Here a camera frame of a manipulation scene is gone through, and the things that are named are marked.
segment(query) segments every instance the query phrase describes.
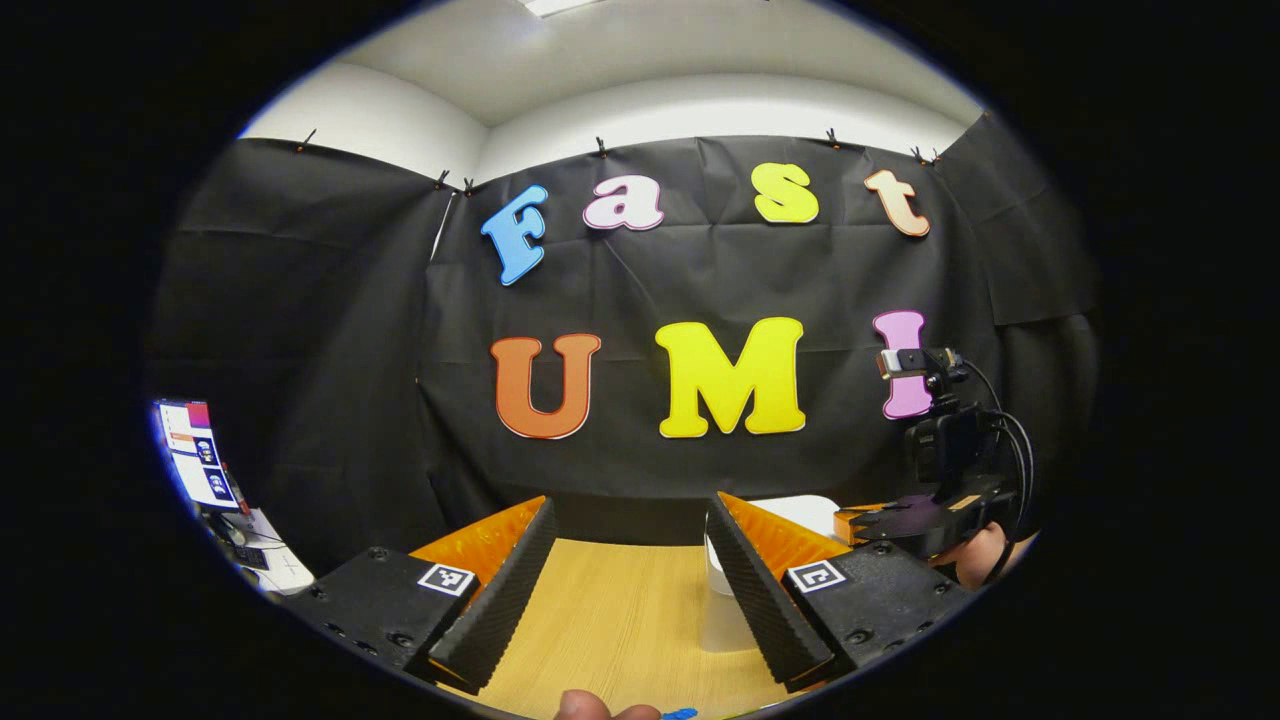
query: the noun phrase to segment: letter f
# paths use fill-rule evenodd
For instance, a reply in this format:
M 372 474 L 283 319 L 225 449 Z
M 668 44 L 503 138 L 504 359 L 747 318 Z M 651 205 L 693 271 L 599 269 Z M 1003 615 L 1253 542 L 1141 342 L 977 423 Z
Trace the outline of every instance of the letter f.
M 543 249 L 529 245 L 527 237 L 538 240 L 547 231 L 538 208 L 530 208 L 547 200 L 547 188 L 540 184 L 531 184 L 506 208 L 498 210 L 492 218 L 480 225 L 480 232 L 489 236 L 493 246 L 498 249 L 498 259 L 502 260 L 502 284 L 509 286 L 518 281 L 525 273 L 541 263 Z

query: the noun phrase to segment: white container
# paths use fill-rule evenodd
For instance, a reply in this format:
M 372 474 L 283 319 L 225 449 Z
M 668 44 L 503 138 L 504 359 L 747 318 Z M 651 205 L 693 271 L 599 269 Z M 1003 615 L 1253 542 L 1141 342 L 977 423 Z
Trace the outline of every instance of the white container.
M 835 512 L 838 505 L 817 495 L 796 495 L 773 500 L 753 500 L 751 505 L 786 518 L 820 536 L 840 539 L 835 534 Z M 742 609 L 737 606 L 733 589 L 728 585 L 716 548 L 703 533 L 707 546 L 707 601 L 703 603 L 701 632 L 698 642 L 707 652 L 736 652 L 756 647 L 751 628 Z

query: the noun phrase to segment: black foam pad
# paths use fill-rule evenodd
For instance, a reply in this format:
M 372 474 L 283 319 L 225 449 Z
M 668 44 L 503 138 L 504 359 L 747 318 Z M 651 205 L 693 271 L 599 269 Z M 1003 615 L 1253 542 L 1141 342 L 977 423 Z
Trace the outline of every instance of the black foam pad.
M 792 605 L 724 502 L 714 497 L 710 506 L 707 534 L 773 679 L 787 692 L 820 680 L 832 670 L 835 653 Z
M 548 497 L 480 597 L 425 659 L 413 660 L 410 671 L 429 673 L 434 680 L 471 694 L 480 692 L 507 652 L 557 532 L 554 502 Z

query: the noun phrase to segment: computer monitor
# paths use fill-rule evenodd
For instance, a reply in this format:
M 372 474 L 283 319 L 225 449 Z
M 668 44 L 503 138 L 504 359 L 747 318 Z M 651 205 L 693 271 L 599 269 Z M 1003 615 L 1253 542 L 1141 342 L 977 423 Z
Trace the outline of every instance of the computer monitor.
M 209 404 L 198 400 L 156 400 L 152 404 L 156 441 L 169 474 L 201 512 L 248 512 L 239 488 L 214 442 Z

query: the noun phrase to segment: wooden tabletop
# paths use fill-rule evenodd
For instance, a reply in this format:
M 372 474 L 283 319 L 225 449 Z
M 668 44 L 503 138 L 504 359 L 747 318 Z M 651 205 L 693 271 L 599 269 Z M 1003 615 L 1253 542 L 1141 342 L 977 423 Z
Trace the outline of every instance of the wooden tabletop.
M 561 692 L 600 696 L 613 712 L 653 705 L 741 715 L 788 694 L 756 648 L 705 652 L 705 550 L 557 539 L 502 662 L 476 700 L 550 720 Z

